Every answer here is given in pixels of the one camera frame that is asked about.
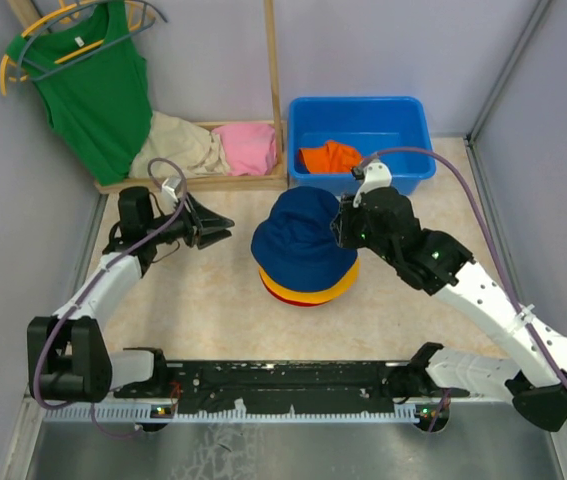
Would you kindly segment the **orange hat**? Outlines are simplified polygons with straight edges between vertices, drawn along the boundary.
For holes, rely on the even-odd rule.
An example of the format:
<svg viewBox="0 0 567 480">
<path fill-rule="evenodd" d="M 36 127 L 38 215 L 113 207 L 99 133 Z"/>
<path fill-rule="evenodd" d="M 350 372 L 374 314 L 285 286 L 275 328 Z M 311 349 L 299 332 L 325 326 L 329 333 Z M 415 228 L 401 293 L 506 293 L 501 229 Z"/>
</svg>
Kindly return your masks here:
<svg viewBox="0 0 567 480">
<path fill-rule="evenodd" d="M 310 174 L 347 174 L 362 161 L 362 155 L 352 146 L 328 140 L 319 147 L 301 148 L 299 159 Z"/>
</svg>

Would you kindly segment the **navy blue hat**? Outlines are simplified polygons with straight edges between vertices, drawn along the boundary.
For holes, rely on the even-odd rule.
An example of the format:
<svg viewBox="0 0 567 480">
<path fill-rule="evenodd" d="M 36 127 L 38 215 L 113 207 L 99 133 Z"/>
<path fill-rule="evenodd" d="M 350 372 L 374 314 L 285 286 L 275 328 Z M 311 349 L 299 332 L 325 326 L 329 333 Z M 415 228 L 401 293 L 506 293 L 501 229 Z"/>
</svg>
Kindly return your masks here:
<svg viewBox="0 0 567 480">
<path fill-rule="evenodd" d="M 283 192 L 254 231 L 251 253 L 281 292 L 338 296 L 356 280 L 358 254 L 337 244 L 331 230 L 339 201 L 315 187 Z"/>
</svg>

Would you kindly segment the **blue plastic bin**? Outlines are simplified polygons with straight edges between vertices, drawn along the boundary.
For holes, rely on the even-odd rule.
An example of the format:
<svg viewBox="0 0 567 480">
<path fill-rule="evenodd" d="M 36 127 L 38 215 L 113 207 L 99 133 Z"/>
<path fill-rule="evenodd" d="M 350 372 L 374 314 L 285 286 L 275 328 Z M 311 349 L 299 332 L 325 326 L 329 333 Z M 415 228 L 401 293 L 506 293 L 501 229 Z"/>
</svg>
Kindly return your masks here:
<svg viewBox="0 0 567 480">
<path fill-rule="evenodd" d="M 303 148 L 333 140 L 368 156 L 397 147 L 432 148 L 425 113 L 413 97 L 299 97 L 289 106 L 288 178 L 291 188 L 311 186 L 339 196 L 355 193 L 350 172 L 311 173 L 300 157 Z"/>
</svg>

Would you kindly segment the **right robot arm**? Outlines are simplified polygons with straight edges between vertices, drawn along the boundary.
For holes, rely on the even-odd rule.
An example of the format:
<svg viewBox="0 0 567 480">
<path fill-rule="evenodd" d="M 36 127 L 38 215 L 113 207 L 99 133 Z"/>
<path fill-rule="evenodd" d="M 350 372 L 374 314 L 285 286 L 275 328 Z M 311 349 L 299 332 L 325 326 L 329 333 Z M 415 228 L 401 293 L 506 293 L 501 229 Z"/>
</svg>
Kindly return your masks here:
<svg viewBox="0 0 567 480">
<path fill-rule="evenodd" d="M 453 236 L 420 225 L 393 187 L 345 195 L 332 223 L 342 247 L 367 248 L 407 285 L 465 314 L 505 353 L 497 359 L 436 346 L 409 372 L 424 396 L 462 389 L 509 402 L 534 426 L 559 431 L 567 420 L 567 337 L 529 307 L 513 305 Z"/>
</svg>

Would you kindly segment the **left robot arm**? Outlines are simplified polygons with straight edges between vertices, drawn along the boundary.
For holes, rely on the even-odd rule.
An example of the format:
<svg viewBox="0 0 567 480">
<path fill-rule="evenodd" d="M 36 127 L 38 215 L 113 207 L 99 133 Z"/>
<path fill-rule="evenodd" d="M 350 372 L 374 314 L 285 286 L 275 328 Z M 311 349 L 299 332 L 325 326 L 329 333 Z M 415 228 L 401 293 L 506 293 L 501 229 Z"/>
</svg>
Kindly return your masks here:
<svg viewBox="0 0 567 480">
<path fill-rule="evenodd" d="M 134 384 L 152 397 L 169 389 L 171 373 L 164 368 L 160 350 L 141 347 L 109 353 L 101 331 L 154 263 L 159 246 L 203 249 L 231 235 L 231 219 L 204 207 L 191 194 L 167 195 L 174 210 L 157 215 L 148 188 L 123 190 L 119 220 L 109 232 L 97 269 L 54 314 L 29 323 L 29 388 L 43 408 L 97 403 Z"/>
</svg>

